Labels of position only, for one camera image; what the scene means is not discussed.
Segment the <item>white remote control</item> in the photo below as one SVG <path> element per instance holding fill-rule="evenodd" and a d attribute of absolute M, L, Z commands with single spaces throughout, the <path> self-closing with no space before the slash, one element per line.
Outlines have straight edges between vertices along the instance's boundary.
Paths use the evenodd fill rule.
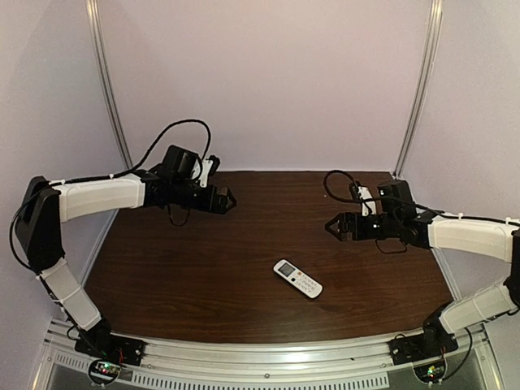
<path fill-rule="evenodd" d="M 309 277 L 287 259 L 279 260 L 273 266 L 273 271 L 309 299 L 317 298 L 323 291 L 323 286 L 320 283 Z"/>

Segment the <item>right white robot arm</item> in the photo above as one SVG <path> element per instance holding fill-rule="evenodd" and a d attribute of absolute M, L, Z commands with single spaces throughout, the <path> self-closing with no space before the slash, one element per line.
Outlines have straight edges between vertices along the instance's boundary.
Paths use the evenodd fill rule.
<path fill-rule="evenodd" d="M 389 180 L 377 196 L 349 186 L 349 204 L 358 212 L 339 213 L 324 225 L 339 241 L 397 239 L 403 246 L 453 249 L 499 259 L 510 265 L 504 280 L 473 295 L 441 306 L 422 326 L 422 346 L 437 351 L 450 336 L 469 326 L 519 311 L 519 222 L 465 214 L 449 214 L 416 203 L 405 180 Z"/>

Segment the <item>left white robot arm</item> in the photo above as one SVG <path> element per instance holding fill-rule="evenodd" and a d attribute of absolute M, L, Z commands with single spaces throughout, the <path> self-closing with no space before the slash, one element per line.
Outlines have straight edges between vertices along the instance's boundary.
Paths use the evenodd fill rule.
<path fill-rule="evenodd" d="M 10 238 L 20 243 L 27 268 L 76 326 L 80 340 L 96 354 L 107 355 L 114 349 L 111 325 L 67 264 L 63 223 L 105 211 L 146 207 L 170 210 L 179 206 L 225 215 L 236 207 L 236 198 L 229 188 L 208 182 L 219 164 L 214 155 L 202 159 L 172 145 L 149 170 L 80 180 L 48 181 L 36 176 L 29 182 L 10 226 Z"/>

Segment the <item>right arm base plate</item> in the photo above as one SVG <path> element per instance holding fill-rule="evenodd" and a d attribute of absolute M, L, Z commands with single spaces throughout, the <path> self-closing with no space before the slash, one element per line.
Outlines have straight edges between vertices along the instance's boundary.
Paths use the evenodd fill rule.
<path fill-rule="evenodd" d="M 443 331 L 427 329 L 420 334 L 398 334 L 388 342 L 389 352 L 395 366 L 440 357 L 458 349 L 455 338 Z"/>

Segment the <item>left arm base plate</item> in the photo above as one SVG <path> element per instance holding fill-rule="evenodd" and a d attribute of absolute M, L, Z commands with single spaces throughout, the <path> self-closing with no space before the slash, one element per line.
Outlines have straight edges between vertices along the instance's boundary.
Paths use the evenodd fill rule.
<path fill-rule="evenodd" d="M 100 336 L 81 333 L 74 345 L 74 350 L 78 353 L 126 366 L 139 366 L 144 349 L 143 340 L 107 333 Z"/>

